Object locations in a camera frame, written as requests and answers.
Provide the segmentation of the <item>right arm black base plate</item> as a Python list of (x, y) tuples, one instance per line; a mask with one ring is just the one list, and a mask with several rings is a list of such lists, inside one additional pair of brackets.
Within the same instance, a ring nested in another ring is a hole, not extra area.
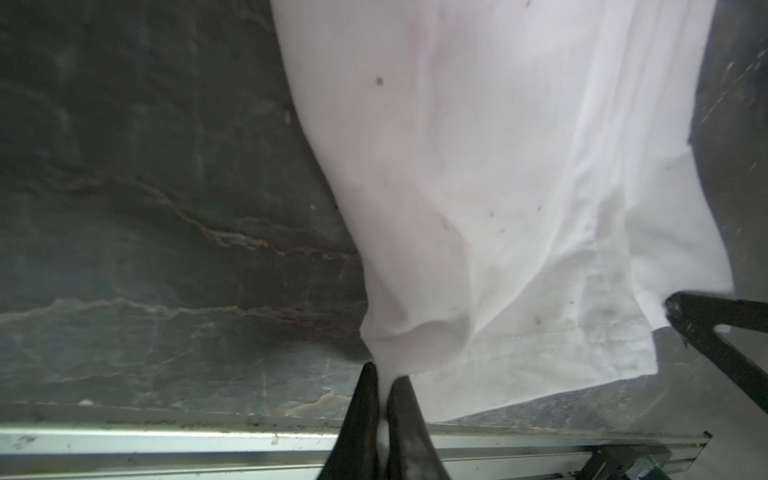
[(669, 480), (662, 471), (671, 458), (663, 445), (606, 445), (597, 447), (576, 480)]

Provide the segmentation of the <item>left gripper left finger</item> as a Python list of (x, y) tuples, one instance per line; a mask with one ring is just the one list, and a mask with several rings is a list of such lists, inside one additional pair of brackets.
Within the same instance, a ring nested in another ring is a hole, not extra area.
[(361, 371), (347, 413), (318, 480), (374, 480), (379, 477), (379, 381), (374, 363)]

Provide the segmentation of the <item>white tank top navy trim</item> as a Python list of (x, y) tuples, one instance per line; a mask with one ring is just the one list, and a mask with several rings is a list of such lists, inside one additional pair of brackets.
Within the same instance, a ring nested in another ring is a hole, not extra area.
[(453, 420), (657, 372), (728, 294), (689, 142), (711, 1), (275, 1), (363, 265), (361, 336)]

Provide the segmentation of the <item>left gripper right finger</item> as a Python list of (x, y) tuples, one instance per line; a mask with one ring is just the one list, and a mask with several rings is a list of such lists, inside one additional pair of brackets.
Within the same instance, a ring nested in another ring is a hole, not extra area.
[(397, 378), (386, 404), (389, 454), (386, 478), (449, 480), (421, 413), (411, 380)]

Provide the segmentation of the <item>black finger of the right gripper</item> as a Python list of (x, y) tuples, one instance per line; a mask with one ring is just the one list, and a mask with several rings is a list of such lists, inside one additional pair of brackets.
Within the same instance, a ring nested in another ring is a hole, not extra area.
[(666, 317), (684, 342), (718, 367), (763, 411), (767, 409), (767, 372), (725, 339), (717, 329), (736, 327), (767, 332), (767, 304), (690, 292), (664, 301)]

